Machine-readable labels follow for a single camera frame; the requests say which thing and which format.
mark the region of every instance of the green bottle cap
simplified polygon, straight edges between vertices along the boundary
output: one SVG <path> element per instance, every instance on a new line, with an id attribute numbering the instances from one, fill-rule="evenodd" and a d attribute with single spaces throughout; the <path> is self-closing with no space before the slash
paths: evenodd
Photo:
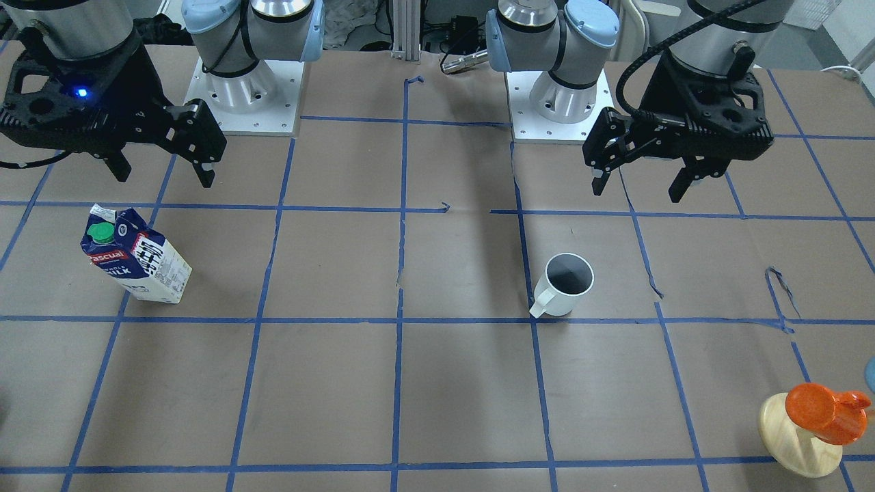
<path id="1" fill-rule="evenodd" d="M 98 244 L 109 244 L 112 242 L 115 231 L 116 226 L 113 224 L 109 222 L 100 222 L 89 227 L 86 234 L 90 235 L 91 239 Z"/>

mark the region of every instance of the white cup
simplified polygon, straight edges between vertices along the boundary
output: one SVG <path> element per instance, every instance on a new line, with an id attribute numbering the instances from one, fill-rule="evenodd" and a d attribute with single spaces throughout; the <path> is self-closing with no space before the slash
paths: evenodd
<path id="1" fill-rule="evenodd" d="M 564 316 L 590 291 L 595 274 L 589 262 L 574 253 L 552 257 L 535 286 L 535 303 L 528 312 L 540 318 L 547 313 Z"/>

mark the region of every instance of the light blue joint cap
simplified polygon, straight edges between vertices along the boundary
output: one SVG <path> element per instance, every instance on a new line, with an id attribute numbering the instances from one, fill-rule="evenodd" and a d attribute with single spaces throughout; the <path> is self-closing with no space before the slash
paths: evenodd
<path id="1" fill-rule="evenodd" d="M 313 15 L 310 17 L 310 30 L 304 41 L 301 61 L 316 61 L 322 56 L 322 42 L 326 35 L 325 8 L 322 0 L 313 2 Z"/>
<path id="2" fill-rule="evenodd" d="M 496 72 L 510 72 L 508 49 L 504 46 L 501 28 L 495 9 L 486 13 L 486 49 L 489 52 L 489 66 Z"/>
<path id="3" fill-rule="evenodd" d="M 866 378 L 866 385 L 869 386 L 869 391 L 875 393 L 875 357 L 872 357 L 869 363 L 866 364 L 864 376 Z"/>
<path id="4" fill-rule="evenodd" d="M 241 0 L 185 0 L 182 18 L 191 34 L 201 34 L 225 22 L 237 12 Z"/>
<path id="5" fill-rule="evenodd" d="M 611 7 L 599 0 L 568 0 L 565 17 L 575 31 L 593 44 L 612 48 L 617 43 L 620 20 Z"/>

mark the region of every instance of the white cloth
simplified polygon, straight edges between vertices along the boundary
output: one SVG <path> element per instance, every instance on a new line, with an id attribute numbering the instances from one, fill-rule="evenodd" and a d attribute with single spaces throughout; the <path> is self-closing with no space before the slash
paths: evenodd
<path id="1" fill-rule="evenodd" d="M 325 0 L 325 41 L 322 46 L 343 46 L 353 29 L 373 24 L 378 3 L 379 0 Z"/>

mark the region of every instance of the milk carton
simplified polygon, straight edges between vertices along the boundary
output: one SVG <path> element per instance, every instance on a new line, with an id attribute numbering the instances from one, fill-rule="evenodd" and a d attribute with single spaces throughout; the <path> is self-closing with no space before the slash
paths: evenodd
<path id="1" fill-rule="evenodd" d="M 135 298 L 177 304 L 192 267 L 133 209 L 94 205 L 82 251 Z"/>

